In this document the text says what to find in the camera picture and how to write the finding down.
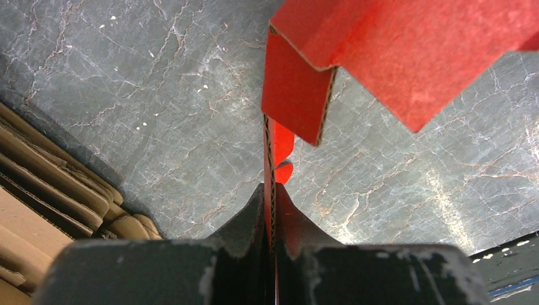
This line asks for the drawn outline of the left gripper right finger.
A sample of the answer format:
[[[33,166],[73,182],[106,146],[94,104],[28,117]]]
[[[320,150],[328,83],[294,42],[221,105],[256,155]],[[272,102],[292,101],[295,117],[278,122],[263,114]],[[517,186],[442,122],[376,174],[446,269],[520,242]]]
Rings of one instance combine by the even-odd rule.
[[[457,247],[345,245],[275,190],[280,304],[489,304],[485,284]]]

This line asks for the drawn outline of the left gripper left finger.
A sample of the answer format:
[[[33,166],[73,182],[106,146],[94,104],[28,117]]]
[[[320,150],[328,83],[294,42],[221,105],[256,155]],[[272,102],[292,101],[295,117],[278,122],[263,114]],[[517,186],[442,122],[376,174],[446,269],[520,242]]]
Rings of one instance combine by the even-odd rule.
[[[210,236],[86,240],[66,247],[34,304],[264,304],[264,187]]]

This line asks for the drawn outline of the red paper box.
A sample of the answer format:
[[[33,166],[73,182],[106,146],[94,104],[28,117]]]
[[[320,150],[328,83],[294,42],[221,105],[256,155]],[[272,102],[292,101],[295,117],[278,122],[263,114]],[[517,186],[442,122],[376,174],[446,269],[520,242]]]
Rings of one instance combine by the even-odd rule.
[[[261,108],[275,269],[277,184],[345,245],[538,232],[537,1],[286,1]]]

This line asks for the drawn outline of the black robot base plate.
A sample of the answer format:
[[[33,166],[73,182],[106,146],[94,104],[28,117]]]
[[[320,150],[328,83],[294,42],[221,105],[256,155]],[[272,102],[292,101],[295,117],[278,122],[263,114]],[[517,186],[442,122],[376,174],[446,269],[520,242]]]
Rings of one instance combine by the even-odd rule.
[[[538,305],[538,232],[470,257],[479,270],[491,304]]]

